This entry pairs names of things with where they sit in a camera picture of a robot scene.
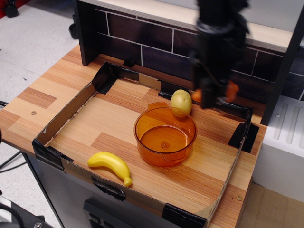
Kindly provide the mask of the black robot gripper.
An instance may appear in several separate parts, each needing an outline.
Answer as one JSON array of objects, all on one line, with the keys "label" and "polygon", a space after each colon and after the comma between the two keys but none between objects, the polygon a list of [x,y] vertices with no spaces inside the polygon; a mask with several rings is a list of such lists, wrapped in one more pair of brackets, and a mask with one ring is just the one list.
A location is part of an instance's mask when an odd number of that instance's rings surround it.
[{"label": "black robot gripper", "polygon": [[190,54],[193,88],[202,90],[202,109],[226,105],[228,78],[245,48],[246,21],[229,20],[216,26],[198,20],[196,29]]}]

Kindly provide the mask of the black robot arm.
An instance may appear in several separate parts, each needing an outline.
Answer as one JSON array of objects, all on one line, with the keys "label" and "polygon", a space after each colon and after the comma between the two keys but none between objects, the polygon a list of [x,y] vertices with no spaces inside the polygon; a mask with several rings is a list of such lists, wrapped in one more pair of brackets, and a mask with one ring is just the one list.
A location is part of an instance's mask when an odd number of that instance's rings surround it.
[{"label": "black robot arm", "polygon": [[240,14],[246,0],[199,0],[195,47],[190,53],[192,80],[200,92],[201,108],[231,103],[238,92],[230,81],[232,68],[242,59],[249,34]]}]

